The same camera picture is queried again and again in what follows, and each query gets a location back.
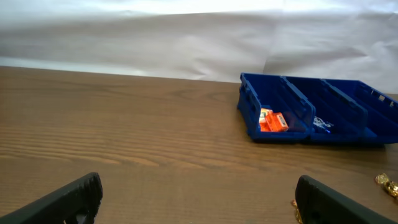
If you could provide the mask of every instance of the blue plastic bin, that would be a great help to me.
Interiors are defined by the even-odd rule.
[[[276,141],[398,142],[398,103],[355,80],[241,74],[238,109],[252,139]],[[261,108],[281,112],[286,132],[261,132]],[[333,132],[317,131],[317,116],[334,124]]]

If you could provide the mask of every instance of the white backdrop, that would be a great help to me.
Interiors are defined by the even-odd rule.
[[[398,93],[397,13],[395,0],[3,0],[0,65],[222,82],[264,69]]]

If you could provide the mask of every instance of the white sheet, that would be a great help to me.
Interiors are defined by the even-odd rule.
[[[0,65],[221,82],[264,69],[398,93],[397,11],[393,0],[3,0]]]

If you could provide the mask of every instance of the blue container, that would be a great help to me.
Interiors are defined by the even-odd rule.
[[[276,141],[398,142],[398,103],[360,81],[241,74],[238,109],[252,139]],[[281,112],[286,132],[261,132],[261,108]],[[333,124],[319,131],[314,117]]]

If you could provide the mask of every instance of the wood grain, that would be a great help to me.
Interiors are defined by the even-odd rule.
[[[295,223],[308,174],[398,222],[398,145],[256,144],[239,84],[0,68],[0,216],[99,172],[97,223]]]

